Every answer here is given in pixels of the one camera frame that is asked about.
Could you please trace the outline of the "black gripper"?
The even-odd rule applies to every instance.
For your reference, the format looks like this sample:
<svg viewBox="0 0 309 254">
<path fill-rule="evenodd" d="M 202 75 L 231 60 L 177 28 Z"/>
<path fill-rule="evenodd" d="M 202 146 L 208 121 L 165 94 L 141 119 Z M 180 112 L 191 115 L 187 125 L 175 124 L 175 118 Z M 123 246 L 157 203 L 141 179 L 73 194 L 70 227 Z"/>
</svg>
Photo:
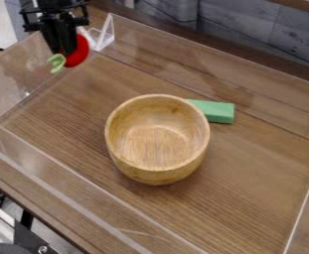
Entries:
<svg viewBox="0 0 309 254">
<path fill-rule="evenodd" d="M 77 27 L 90 23 L 89 0 L 37 0 L 21 10 L 25 30 L 41 31 L 54 54 L 61 51 L 56 24 L 61 23 L 62 50 L 69 56 L 78 47 Z"/>
</svg>

